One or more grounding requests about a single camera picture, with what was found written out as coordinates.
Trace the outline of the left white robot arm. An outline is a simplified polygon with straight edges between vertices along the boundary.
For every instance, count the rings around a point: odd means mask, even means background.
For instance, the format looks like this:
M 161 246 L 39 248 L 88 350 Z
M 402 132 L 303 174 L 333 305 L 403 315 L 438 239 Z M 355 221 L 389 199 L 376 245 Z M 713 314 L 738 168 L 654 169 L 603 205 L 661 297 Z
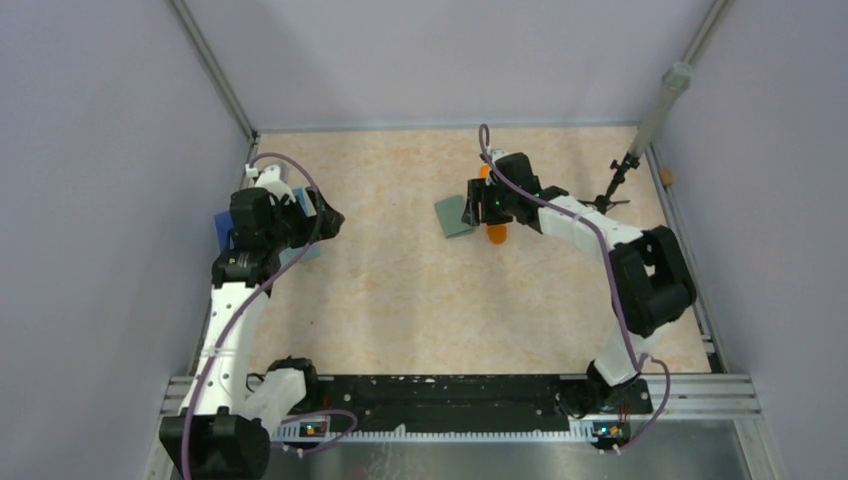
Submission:
M 251 187 L 232 194 L 230 228 L 211 267 L 211 309 L 197 370 L 159 440 L 184 479 L 260 479 L 271 438 L 287 414 L 319 404 L 320 386 L 297 362 L 247 387 L 254 336 L 274 282 L 316 243 L 338 235 L 344 216 L 322 192 L 303 196 Z

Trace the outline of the green card holder wallet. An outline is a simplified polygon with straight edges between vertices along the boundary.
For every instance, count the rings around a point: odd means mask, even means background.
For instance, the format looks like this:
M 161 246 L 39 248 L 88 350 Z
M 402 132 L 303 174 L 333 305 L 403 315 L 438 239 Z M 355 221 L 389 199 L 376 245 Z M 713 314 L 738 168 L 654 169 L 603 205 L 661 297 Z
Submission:
M 465 199 L 462 195 L 453 195 L 437 201 L 434 210 L 446 239 L 470 235 L 475 231 L 474 226 L 462 220 L 465 211 Z

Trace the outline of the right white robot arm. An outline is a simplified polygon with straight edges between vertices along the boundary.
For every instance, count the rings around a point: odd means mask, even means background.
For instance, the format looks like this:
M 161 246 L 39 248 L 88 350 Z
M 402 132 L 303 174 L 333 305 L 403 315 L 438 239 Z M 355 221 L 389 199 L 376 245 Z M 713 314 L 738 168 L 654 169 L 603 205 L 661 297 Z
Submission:
M 614 411 L 658 336 L 697 298 L 675 233 L 664 225 L 642 229 L 621 223 L 562 188 L 542 187 L 524 153 L 486 148 L 480 157 L 489 171 L 468 182 L 463 222 L 517 222 L 570 242 L 604 267 L 618 325 L 575 396 L 584 410 Z

